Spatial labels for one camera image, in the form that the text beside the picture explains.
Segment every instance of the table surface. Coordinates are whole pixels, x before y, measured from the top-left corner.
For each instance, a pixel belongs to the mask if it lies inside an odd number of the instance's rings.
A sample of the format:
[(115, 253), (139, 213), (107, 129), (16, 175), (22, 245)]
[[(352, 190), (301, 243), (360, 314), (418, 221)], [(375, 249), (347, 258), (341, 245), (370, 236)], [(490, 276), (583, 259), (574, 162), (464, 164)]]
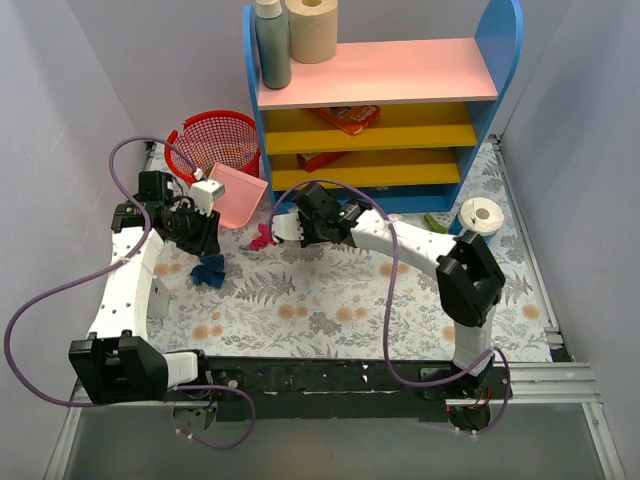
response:
[[(150, 168), (168, 171), (159, 151)], [(505, 215), (489, 244), (507, 278), (493, 342), (510, 360), (549, 362), (545, 310), (491, 144), (482, 146), (453, 210), (434, 217), (449, 225), (460, 204), (475, 196), (494, 200)], [(382, 358), (391, 258), (345, 245), (300, 248), (286, 242), (254, 252), (248, 245), (268, 214), (263, 198), (249, 226), (219, 232), (227, 273), (220, 290), (195, 286), (190, 272), (198, 259), (165, 245), (155, 272), (171, 290), (171, 304), (165, 318), (147, 320), (149, 342), (163, 352), (197, 348), (225, 356)], [(402, 220), (426, 228), (420, 214)], [(453, 349), (453, 322), (440, 307), (436, 281), (401, 264), (392, 357), (448, 360)]]

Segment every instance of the blue side panel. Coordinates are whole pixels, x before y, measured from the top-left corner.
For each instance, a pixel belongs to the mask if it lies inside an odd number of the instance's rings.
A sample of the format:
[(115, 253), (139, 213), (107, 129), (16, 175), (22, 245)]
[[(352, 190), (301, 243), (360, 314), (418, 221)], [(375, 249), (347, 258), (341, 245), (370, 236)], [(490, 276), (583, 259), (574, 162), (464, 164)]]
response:
[[(522, 8), (518, 0), (491, 0), (482, 14), (475, 40), (482, 54), (491, 79), (499, 92), (493, 102), (466, 102), (467, 112), (473, 124), (478, 144), (475, 148), (454, 148), (460, 177), (464, 181), (471, 164), (489, 134), (489, 127), (498, 107), (511, 84), (520, 61), (523, 38)], [(462, 182), (450, 189), (447, 203), (453, 203), (462, 188)]]
[(258, 42), (256, 40), (256, 14), (251, 5), (244, 7), (242, 16), (242, 43), (244, 46), (244, 63), (247, 69), (247, 83), (249, 86), (249, 97), (251, 98), (251, 108), (253, 118), (256, 121), (256, 131), (260, 142), (260, 152), (262, 154), (262, 168), (264, 169), (265, 180), (269, 182), (267, 194), (271, 200), (271, 205), (275, 203), (273, 190), (271, 190), (271, 165), (265, 144), (266, 114), (258, 109), (258, 86), (260, 85), (260, 62), (258, 60)]
[[(404, 187), (391, 187), (386, 190), (377, 188), (361, 188), (364, 193), (372, 197), (380, 204), (386, 213), (419, 213), (419, 212), (445, 212), (449, 211), (446, 203), (447, 187), (452, 185), (409, 185)], [(329, 190), (331, 195), (345, 201), (357, 195), (342, 188)], [(276, 199), (284, 192), (275, 192)], [(286, 213), (294, 207), (292, 202), (284, 202), (277, 213)]]

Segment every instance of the pink shelf board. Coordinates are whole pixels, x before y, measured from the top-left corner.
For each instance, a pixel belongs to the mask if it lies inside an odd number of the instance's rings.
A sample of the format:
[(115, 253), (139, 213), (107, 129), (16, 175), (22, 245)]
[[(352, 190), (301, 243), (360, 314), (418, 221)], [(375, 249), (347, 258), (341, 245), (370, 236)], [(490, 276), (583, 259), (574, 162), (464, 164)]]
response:
[(331, 60), (291, 69), (281, 90), (260, 82), (259, 109), (498, 98), (473, 38), (341, 43)]

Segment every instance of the plastic basket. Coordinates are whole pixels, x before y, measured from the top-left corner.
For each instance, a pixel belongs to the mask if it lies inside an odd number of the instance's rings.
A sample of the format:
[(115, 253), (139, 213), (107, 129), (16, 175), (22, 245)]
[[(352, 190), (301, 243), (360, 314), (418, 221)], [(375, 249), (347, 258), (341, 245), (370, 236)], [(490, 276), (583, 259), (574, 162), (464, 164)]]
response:
[[(184, 122), (184, 131), (171, 132), (167, 142), (178, 147), (207, 174), (216, 163), (254, 177), (260, 173), (260, 147), (255, 122), (242, 113), (214, 110)], [(188, 185), (195, 182), (189, 165), (169, 148), (164, 158), (173, 173)]]

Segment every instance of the toy shelf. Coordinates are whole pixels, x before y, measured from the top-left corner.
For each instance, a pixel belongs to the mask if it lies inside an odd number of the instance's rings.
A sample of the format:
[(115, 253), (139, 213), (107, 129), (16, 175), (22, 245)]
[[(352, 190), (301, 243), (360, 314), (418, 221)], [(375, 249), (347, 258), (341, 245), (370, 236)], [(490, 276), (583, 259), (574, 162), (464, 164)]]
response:
[[(327, 62), (292, 60), (291, 83), (270, 90), (246, 6), (245, 65), (271, 202), (325, 178), (363, 188), (389, 213), (450, 210), (515, 74), (522, 28), (518, 0), (490, 0), (473, 38), (340, 44)], [(355, 137), (307, 111), (368, 104), (380, 117)], [(297, 165), (297, 153), (332, 151), (350, 153), (312, 174)]]
[(498, 98), (473, 38), (342, 43), (326, 62), (292, 60), (291, 74), (281, 90), (260, 82), (259, 109)]
[[(322, 176), (340, 180), (354, 187), (439, 184), (460, 181), (456, 159), (443, 150), (369, 150), (351, 152), (334, 160), (319, 171), (307, 173), (298, 167), (296, 156), (271, 157), (274, 190), (286, 190), (291, 185)], [(337, 188), (326, 184), (327, 188)]]
[(267, 113), (269, 155), (475, 146), (463, 103), (381, 105), (380, 118), (355, 137), (304, 108)]

